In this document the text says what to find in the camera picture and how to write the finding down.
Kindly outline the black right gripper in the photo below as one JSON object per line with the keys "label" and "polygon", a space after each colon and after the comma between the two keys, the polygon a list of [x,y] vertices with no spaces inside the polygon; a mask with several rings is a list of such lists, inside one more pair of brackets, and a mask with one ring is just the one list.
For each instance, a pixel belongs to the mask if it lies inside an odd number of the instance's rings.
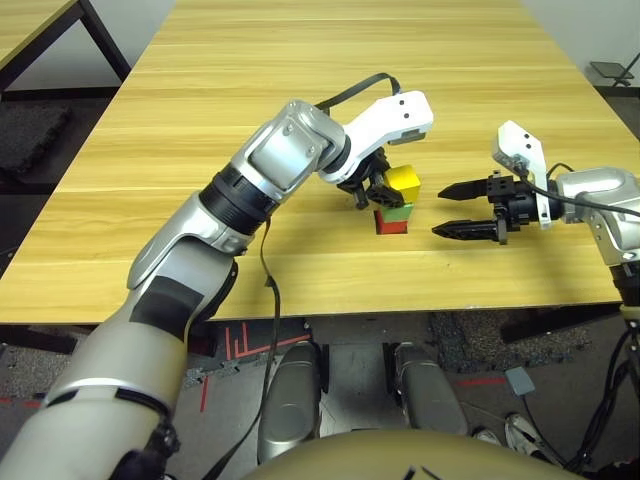
{"label": "black right gripper", "polygon": [[508,234],[538,222],[535,194],[511,175],[494,170],[488,179],[457,182],[438,193],[439,198],[464,201],[485,197],[493,205],[494,220],[454,220],[432,228],[438,236],[454,240],[496,240],[506,245]]}

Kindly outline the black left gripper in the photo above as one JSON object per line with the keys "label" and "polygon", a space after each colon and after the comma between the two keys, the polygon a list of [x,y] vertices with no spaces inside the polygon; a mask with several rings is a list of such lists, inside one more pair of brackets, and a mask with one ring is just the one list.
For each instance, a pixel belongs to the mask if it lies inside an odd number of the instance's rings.
{"label": "black left gripper", "polygon": [[400,208],[404,205],[402,194],[385,183],[384,172],[389,168],[384,149],[378,148],[337,188],[353,197],[358,210],[365,209],[370,201],[386,208]]}

